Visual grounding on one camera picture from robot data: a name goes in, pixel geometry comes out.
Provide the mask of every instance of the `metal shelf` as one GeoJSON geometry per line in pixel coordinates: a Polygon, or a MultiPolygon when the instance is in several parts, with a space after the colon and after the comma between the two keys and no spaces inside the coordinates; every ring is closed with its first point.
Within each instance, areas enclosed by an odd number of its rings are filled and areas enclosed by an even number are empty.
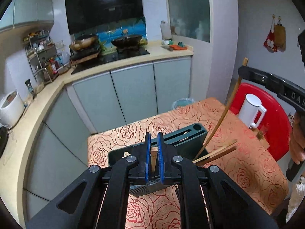
{"type": "Polygon", "coordinates": [[[29,40],[28,41],[26,41],[26,42],[23,42],[23,44],[24,45],[27,45],[27,44],[29,44],[29,43],[34,43],[34,42],[37,42],[37,41],[39,41],[39,40],[41,40],[41,39],[45,39],[45,38],[48,38],[48,37],[50,37],[50,34],[48,33],[48,34],[44,34],[44,35],[41,35],[41,36],[34,36],[34,37],[32,37],[32,38],[30,38],[29,37],[29,40]]]}
{"type": "Polygon", "coordinates": [[[37,51],[36,50],[36,53],[34,54],[34,56],[32,56],[32,57],[28,57],[28,59],[29,60],[32,60],[33,58],[35,58],[36,56],[37,56],[37,54],[39,55],[40,53],[43,53],[43,52],[46,52],[47,50],[50,50],[50,49],[52,49],[52,48],[55,48],[55,50],[56,50],[56,47],[55,47],[55,44],[53,44],[53,45],[51,45],[51,46],[49,46],[49,47],[46,47],[46,48],[44,48],[43,50],[41,50],[41,51],[37,51]]]}
{"type": "Polygon", "coordinates": [[[28,51],[26,50],[26,46],[27,46],[28,44],[30,44],[31,49],[33,49],[33,48],[32,48],[32,43],[33,43],[33,42],[42,40],[42,39],[47,38],[47,37],[50,37],[50,36],[49,36],[49,31],[48,31],[48,34],[45,34],[45,35],[42,35],[42,36],[35,36],[35,37],[30,38],[28,42],[24,42],[24,49],[25,49],[25,52],[26,52],[27,60],[28,60],[29,66],[30,66],[30,68],[31,68],[32,74],[33,74],[35,80],[37,81],[37,79],[36,79],[37,73],[39,73],[39,72],[42,71],[42,70],[45,70],[46,73],[48,74],[48,77],[49,77],[49,81],[46,81],[45,84],[48,84],[48,83],[53,82],[53,81],[59,76],[59,74],[56,73],[56,74],[53,76],[53,78],[51,78],[50,75],[49,75],[49,73],[48,73],[47,68],[46,68],[45,66],[42,67],[42,64],[41,64],[40,59],[39,59],[39,54],[40,54],[40,53],[43,53],[43,52],[46,52],[46,51],[48,51],[48,50],[54,48],[54,49],[55,49],[55,55],[50,56],[50,58],[51,58],[51,57],[58,57],[58,53],[57,53],[56,46],[55,46],[55,44],[52,44],[51,46],[47,46],[47,47],[45,47],[45,49],[43,49],[43,50],[41,50],[41,51],[39,51],[39,52],[37,51],[36,48],[34,48],[34,55],[31,56],[30,58],[29,58],[28,55],[27,55],[27,52],[28,52],[28,51]],[[31,65],[30,61],[31,61],[32,59],[34,59],[35,57],[37,57],[37,59],[38,59],[38,62],[39,62],[39,65],[40,65],[40,69],[39,69],[38,71],[35,71],[35,72],[34,72],[34,71],[33,71],[33,67],[32,67],[32,65],[31,65]]]}

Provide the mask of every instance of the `metal screw head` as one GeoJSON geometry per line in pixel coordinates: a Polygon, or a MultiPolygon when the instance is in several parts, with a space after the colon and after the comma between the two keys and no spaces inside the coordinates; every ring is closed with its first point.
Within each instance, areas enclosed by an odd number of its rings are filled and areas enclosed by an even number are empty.
{"type": "Polygon", "coordinates": [[[97,165],[92,165],[92,166],[90,166],[89,171],[92,173],[95,173],[95,172],[99,171],[99,167],[97,165]]]}
{"type": "Polygon", "coordinates": [[[136,158],[135,156],[132,156],[132,155],[130,155],[130,156],[128,156],[128,157],[126,158],[127,162],[130,162],[130,163],[134,162],[136,159],[137,159],[137,158],[136,158]]]}
{"type": "Polygon", "coordinates": [[[181,157],[181,156],[174,156],[173,157],[173,160],[175,161],[175,162],[181,162],[182,160],[183,160],[183,157],[181,157]]]}
{"type": "Polygon", "coordinates": [[[210,171],[213,172],[213,173],[217,173],[219,171],[219,168],[216,165],[212,165],[210,167],[210,171]]]}

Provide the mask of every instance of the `white electric kettle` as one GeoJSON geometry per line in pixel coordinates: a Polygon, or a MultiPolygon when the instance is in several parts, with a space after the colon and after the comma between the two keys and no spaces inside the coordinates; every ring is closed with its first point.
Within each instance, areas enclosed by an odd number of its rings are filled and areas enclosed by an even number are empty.
{"type": "Polygon", "coordinates": [[[238,118],[249,128],[257,128],[265,116],[267,109],[262,105],[262,101],[253,94],[246,94],[246,99],[239,111],[238,118]],[[260,111],[262,114],[257,123],[254,120],[260,111]]]}

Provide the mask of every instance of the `rice cooker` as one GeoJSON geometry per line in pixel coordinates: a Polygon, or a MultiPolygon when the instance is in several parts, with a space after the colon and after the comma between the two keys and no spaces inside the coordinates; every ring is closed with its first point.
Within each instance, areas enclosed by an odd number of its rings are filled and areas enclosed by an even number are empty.
{"type": "Polygon", "coordinates": [[[17,93],[11,92],[0,101],[0,123],[5,127],[17,124],[24,111],[24,104],[17,93]]]}

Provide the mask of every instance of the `blue tile backsplash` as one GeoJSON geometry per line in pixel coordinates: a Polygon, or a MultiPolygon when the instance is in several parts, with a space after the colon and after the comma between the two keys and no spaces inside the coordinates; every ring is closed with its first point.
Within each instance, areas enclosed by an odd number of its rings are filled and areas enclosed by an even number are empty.
{"type": "Polygon", "coordinates": [[[76,39],[83,34],[91,33],[96,34],[99,37],[100,43],[104,46],[104,54],[116,51],[116,47],[112,45],[111,41],[126,34],[141,34],[143,35],[143,38],[140,44],[147,44],[145,17],[130,18],[119,22],[99,25],[97,27],[75,33],[74,38],[76,39]]]}

